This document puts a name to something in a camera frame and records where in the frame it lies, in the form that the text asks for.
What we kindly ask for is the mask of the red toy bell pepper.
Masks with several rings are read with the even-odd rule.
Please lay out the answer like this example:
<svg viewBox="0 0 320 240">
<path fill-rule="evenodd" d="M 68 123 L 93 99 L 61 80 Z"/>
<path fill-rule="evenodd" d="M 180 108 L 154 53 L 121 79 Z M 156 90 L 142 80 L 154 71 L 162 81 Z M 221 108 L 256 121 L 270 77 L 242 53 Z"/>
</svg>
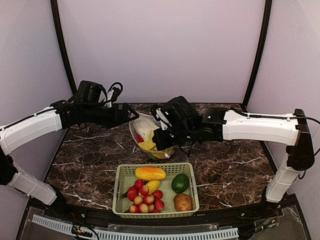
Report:
<svg viewBox="0 0 320 240">
<path fill-rule="evenodd" d="M 139 143 L 144 142 L 144 139 L 140 135 L 137 135 L 137 139 Z"/>
</svg>

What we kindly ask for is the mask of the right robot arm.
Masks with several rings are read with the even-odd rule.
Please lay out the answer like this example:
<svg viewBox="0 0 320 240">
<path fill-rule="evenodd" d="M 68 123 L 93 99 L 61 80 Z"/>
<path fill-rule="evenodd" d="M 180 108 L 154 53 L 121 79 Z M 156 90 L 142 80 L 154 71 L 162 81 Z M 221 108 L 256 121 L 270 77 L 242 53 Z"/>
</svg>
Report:
<svg viewBox="0 0 320 240">
<path fill-rule="evenodd" d="M 184 115 L 176 110 L 157 110 L 156 117 L 161 128 L 154 131 L 152 141 L 158 150 L 208 141 L 254 140 L 284 144 L 284 160 L 265 192 L 265 199 L 270 203 L 280 202 L 299 174 L 315 163 L 308 117 L 301 109 L 283 115 L 217 108 L 207 109 L 203 115 L 196 111 Z"/>
</svg>

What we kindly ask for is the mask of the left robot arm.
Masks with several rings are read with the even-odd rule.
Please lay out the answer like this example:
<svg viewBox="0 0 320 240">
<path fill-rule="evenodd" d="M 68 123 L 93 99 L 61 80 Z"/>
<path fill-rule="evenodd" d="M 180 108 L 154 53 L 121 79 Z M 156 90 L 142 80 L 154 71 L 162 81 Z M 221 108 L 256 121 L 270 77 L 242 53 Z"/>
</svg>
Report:
<svg viewBox="0 0 320 240">
<path fill-rule="evenodd" d="M 14 163 L 11 153 L 44 135 L 73 125 L 93 123 L 111 129 L 139 118 L 128 103 L 117 103 L 123 85 L 113 83 L 109 89 L 92 81 L 80 82 L 68 100 L 52 103 L 43 110 L 0 128 L 0 184 L 12 187 L 47 206 L 66 203 L 65 197 L 51 185 L 24 171 Z"/>
</svg>

